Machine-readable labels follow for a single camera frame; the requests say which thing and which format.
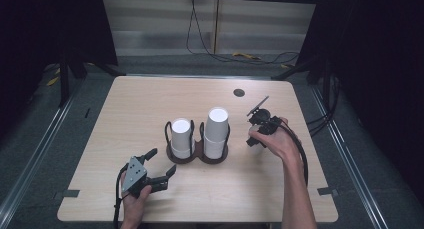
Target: white paper cup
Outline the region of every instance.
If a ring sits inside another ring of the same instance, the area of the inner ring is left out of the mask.
[[[214,107],[209,111],[205,127],[205,137],[212,142],[225,141],[228,134],[228,112],[222,107]]]
[[[177,151],[190,150],[190,121],[185,118],[175,119],[171,123],[171,147]]]
[[[192,139],[192,144],[191,144],[192,148],[193,148],[193,153],[194,153],[194,139]],[[180,159],[186,159],[190,157],[190,148],[188,150],[185,151],[180,151],[175,149],[174,147],[172,147],[172,153],[174,154],[174,156],[180,158]]]
[[[225,140],[222,142],[213,142],[209,140],[206,136],[204,138],[205,143],[205,155],[210,159],[218,159],[222,156],[222,151],[224,150]]]

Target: black cable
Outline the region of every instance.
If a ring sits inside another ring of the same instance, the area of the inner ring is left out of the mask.
[[[340,84],[339,82],[335,79],[335,77],[333,77],[333,93],[334,93],[334,102],[333,102],[333,106],[331,107],[331,109],[322,117],[312,121],[312,122],[308,122],[307,124],[312,124],[315,122],[320,121],[321,119],[324,119],[323,122],[321,122],[318,126],[312,128],[309,130],[311,134],[311,137],[315,136],[316,134],[318,134],[333,118],[334,113],[336,111],[336,106],[338,103],[338,98],[339,98],[339,94],[340,94]]]
[[[121,198],[121,200],[123,201],[127,196],[129,196],[131,193],[128,193],[127,195],[125,195],[125,196],[123,196],[122,198]]]
[[[46,73],[46,72],[49,72],[49,71],[53,71],[53,70],[59,69],[60,67],[56,67],[57,65],[59,65],[59,63],[56,63],[56,64],[54,64],[54,65],[52,65],[52,66],[50,66],[48,68],[46,67],[43,72]]]
[[[116,201],[115,201],[115,214],[113,216],[113,227],[115,229],[119,228],[118,225],[118,218],[119,218],[119,209],[121,208],[121,201],[124,200],[125,197],[123,197],[122,199],[119,198],[119,181],[121,180],[121,175],[122,173],[124,173],[124,171],[126,171],[128,168],[128,163],[125,164],[124,167],[121,168],[121,170],[119,171],[118,174],[118,178],[116,179]]]
[[[309,179],[309,168],[308,168],[308,159],[306,158],[306,153],[305,153],[305,149],[303,149],[302,143],[300,142],[300,140],[297,138],[296,134],[293,132],[292,129],[290,129],[289,125],[287,125],[287,123],[285,123],[283,121],[284,126],[282,125],[278,125],[280,128],[283,128],[284,131],[287,132],[287,134],[289,134],[289,136],[291,137],[291,139],[293,140],[293,142],[296,144],[296,147],[299,151],[300,157],[302,158],[302,162],[303,162],[303,177],[305,178],[305,183],[306,186],[308,186],[308,179]]]
[[[205,42],[203,41],[203,36],[202,36],[202,32],[200,30],[200,25],[199,25],[199,20],[197,19],[196,8],[194,6],[194,0],[191,0],[191,4],[192,4],[192,11],[191,11],[190,25],[189,25],[189,28],[188,28],[187,39],[186,39],[186,48],[187,48],[187,50],[191,54],[194,54],[194,55],[209,55],[213,59],[218,60],[220,62],[240,62],[240,63],[246,63],[246,64],[250,64],[250,65],[283,64],[283,63],[290,62],[290,61],[296,59],[299,56],[299,53],[298,52],[283,52],[283,53],[278,54],[277,57],[274,60],[272,60],[272,61],[263,61],[263,60],[259,60],[259,61],[247,61],[247,60],[237,60],[237,59],[232,59],[232,58],[228,58],[228,57],[225,57],[225,56],[220,56],[220,55],[212,54],[206,48]],[[193,22],[193,16],[194,16],[195,21],[196,21],[197,30],[198,30],[199,36],[200,36],[200,41],[202,42],[203,49],[206,51],[206,53],[195,53],[195,52],[191,51],[190,48],[189,48],[189,46],[188,46],[188,42],[189,42],[189,39],[190,39],[190,32],[191,32],[191,24]],[[288,60],[277,62],[278,58],[280,58],[283,55],[287,55],[287,54],[295,54],[295,55],[292,58],[288,59]]]

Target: black tape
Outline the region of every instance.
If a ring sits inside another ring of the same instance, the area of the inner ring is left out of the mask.
[[[54,199],[60,200],[64,197],[78,197],[80,190],[64,190],[63,192],[56,192]]]
[[[329,187],[318,188],[317,191],[320,196],[332,195],[333,197],[336,197],[339,195],[339,192],[336,189],[331,189]]]
[[[88,109],[87,109],[87,112],[85,113],[84,118],[87,118],[87,117],[88,117],[88,114],[90,113],[90,110],[91,110],[91,108],[88,108]]]

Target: wooden table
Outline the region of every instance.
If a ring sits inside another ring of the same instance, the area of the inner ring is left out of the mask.
[[[233,91],[242,89],[243,97]],[[194,161],[177,165],[167,191],[149,196],[146,222],[278,222],[283,211],[283,167],[269,150],[259,154],[247,144],[246,114],[265,96],[262,108],[288,118],[309,162],[309,187],[318,222],[338,218],[320,162],[308,133],[293,87],[288,82],[204,79],[118,77],[115,79],[70,190],[77,198],[64,198],[58,212],[62,221],[112,221],[115,183],[120,168],[131,156],[152,148],[158,154],[145,163],[150,177],[162,176],[173,163],[166,155],[164,127],[176,118],[194,120],[194,138],[199,141],[201,122],[209,110],[220,106],[229,112],[231,135],[227,159],[217,165]],[[121,208],[120,220],[123,219]]]

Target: human arm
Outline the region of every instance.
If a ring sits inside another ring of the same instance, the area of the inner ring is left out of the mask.
[[[126,172],[122,173],[121,184],[125,179]],[[122,202],[124,205],[124,221],[122,222],[121,229],[136,229],[142,221],[144,214],[144,206],[147,197],[152,191],[152,186],[148,185],[140,191],[140,196],[135,198],[129,192],[122,193]]]
[[[287,119],[281,118],[286,127]],[[289,134],[278,128],[271,135],[250,131],[249,135],[262,143],[282,160],[284,170],[283,228],[315,229],[317,227],[311,200],[303,177],[303,162]]]

